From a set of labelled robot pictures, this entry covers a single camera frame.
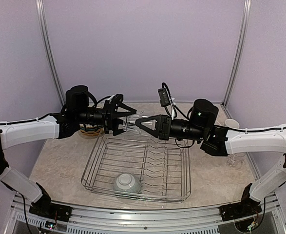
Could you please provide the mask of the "clear glass cup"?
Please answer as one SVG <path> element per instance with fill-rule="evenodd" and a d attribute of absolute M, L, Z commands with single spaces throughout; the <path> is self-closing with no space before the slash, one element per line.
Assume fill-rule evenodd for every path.
<path fill-rule="evenodd" d="M 227 164 L 231 167 L 236 167 L 243 162 L 245 155 L 246 153 L 235 153 L 228 155 Z"/>
<path fill-rule="evenodd" d="M 152 116 L 153 115 L 153 112 L 140 112 L 140 113 L 137 113 L 135 115 L 131 115 L 131 116 L 128 116 L 128 117 L 124 117 L 123 118 L 123 124 L 126 124 L 127 125 L 127 131 L 128 133 L 131 133 L 131 134 L 138 134 L 138 135 L 144 135 L 144 136 L 148 136 L 149 134 L 147 132 L 145 132 L 144 130 L 140 129 L 139 127 L 137 127 L 135 125 L 135 121 L 140 117 L 140 116 Z"/>

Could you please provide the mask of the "clear glass cup front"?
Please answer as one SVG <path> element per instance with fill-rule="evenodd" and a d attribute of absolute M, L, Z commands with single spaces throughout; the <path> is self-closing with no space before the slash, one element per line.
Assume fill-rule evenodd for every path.
<path fill-rule="evenodd" d="M 149 134 L 147 132 L 145 132 L 144 130 L 140 129 L 139 127 L 137 127 L 135 125 L 135 121 L 140 117 L 140 116 L 152 116 L 153 115 L 153 112 L 140 112 L 140 113 L 137 113 L 135 115 L 131 115 L 131 116 L 128 116 L 128 117 L 124 117 L 123 118 L 123 124 L 126 124 L 127 125 L 127 131 L 128 133 L 131 133 L 131 134 L 138 134 L 138 135 L 144 135 L 144 136 L 148 136 Z"/>

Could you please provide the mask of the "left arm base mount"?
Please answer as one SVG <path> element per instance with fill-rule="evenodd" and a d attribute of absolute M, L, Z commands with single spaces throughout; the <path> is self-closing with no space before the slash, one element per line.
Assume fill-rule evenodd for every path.
<path fill-rule="evenodd" d="M 69 218 L 72 214 L 72 209 L 73 208 L 70 206 L 56 203 L 50 203 L 46 207 L 40 207 L 38 204 L 32 203 L 29 209 L 29 213 L 56 221 L 69 222 Z"/>

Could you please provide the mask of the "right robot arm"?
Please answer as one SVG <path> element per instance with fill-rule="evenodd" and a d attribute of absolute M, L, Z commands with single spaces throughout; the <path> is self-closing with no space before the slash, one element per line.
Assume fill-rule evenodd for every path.
<path fill-rule="evenodd" d="M 256 182 L 245 187 L 236 205 L 240 216 L 247 216 L 255 205 L 286 182 L 286 124 L 270 128 L 237 129 L 215 125 L 218 108 L 206 99 L 197 99 L 189 111 L 190 118 L 172 119 L 156 115 L 137 119 L 140 129 L 160 140 L 197 141 L 206 154 L 228 156 L 249 152 L 279 152 L 281 160 Z"/>

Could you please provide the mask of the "yellow polka dot plate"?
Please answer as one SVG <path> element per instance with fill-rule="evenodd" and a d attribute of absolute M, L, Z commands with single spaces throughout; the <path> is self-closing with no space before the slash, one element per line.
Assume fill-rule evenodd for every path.
<path fill-rule="evenodd" d="M 82 137 L 82 138 L 96 138 L 98 137 L 101 133 L 103 132 L 102 129 L 99 129 L 97 131 L 90 131 L 90 132 L 86 132 L 84 130 L 80 130 L 78 132 L 78 134 Z"/>
<path fill-rule="evenodd" d="M 103 128 L 91 129 L 91 130 L 80 129 L 80 131 L 81 131 L 83 134 L 86 134 L 86 135 L 98 135 L 102 130 L 103 130 Z"/>

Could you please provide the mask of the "cream white plate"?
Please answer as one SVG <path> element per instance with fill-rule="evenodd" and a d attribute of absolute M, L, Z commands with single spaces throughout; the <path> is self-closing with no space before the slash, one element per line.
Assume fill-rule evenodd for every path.
<path fill-rule="evenodd" d="M 103 128 L 103 125 L 91 125 L 91 124 L 80 124 L 81 129 L 95 129 L 95 128 Z"/>

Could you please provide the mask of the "green ceramic mug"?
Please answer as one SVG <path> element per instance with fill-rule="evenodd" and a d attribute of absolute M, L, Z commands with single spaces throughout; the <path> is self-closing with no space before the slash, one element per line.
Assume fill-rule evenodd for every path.
<path fill-rule="evenodd" d="M 215 121 L 214 125 L 216 125 L 216 126 L 222 126 L 222 124 L 221 124 L 220 122 L 218 122 L 218 121 Z"/>

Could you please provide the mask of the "light blue ceramic mug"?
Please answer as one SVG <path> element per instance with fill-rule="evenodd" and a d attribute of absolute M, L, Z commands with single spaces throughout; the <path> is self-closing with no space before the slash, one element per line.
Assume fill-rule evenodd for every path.
<path fill-rule="evenodd" d="M 236 120 L 231 119 L 231 118 L 226 119 L 224 124 L 226 127 L 234 128 L 234 129 L 238 129 L 240 127 L 240 124 Z"/>

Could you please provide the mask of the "grey ceramic bowl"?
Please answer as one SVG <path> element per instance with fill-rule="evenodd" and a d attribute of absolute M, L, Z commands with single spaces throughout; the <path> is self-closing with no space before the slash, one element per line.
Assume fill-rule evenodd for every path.
<path fill-rule="evenodd" d="M 136 176 L 130 173 L 121 173 L 115 178 L 113 188 L 117 192 L 138 194 L 142 184 Z"/>

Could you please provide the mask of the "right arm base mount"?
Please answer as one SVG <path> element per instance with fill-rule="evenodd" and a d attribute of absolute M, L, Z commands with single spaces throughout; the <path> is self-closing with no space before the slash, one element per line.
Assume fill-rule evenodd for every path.
<path fill-rule="evenodd" d="M 247 201 L 220 206 L 219 211 L 222 221 L 229 221 L 258 214 L 262 208 L 259 202 Z"/>

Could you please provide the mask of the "blue polka dot plate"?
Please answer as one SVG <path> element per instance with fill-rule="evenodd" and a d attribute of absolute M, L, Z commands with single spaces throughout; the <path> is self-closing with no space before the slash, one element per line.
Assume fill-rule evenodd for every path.
<path fill-rule="evenodd" d="M 95 132 L 98 131 L 99 129 L 102 129 L 102 125 L 96 125 L 96 126 L 89 126 L 89 125 L 80 125 L 80 129 L 86 132 Z"/>

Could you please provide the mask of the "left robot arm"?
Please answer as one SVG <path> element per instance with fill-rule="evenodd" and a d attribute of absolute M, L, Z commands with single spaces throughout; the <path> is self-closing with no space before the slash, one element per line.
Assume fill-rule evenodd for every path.
<path fill-rule="evenodd" d="M 32 203 L 34 213 L 49 217 L 55 206 L 45 189 L 11 167 L 4 157 L 10 147 L 46 139 L 64 139 L 80 130 L 81 125 L 102 126 L 105 133 L 123 133 L 119 125 L 123 118 L 136 114 L 136 109 L 123 103 L 122 94 L 107 97 L 102 108 L 85 85 L 74 86 L 65 94 L 65 104 L 59 113 L 34 119 L 0 122 L 0 181 Z"/>

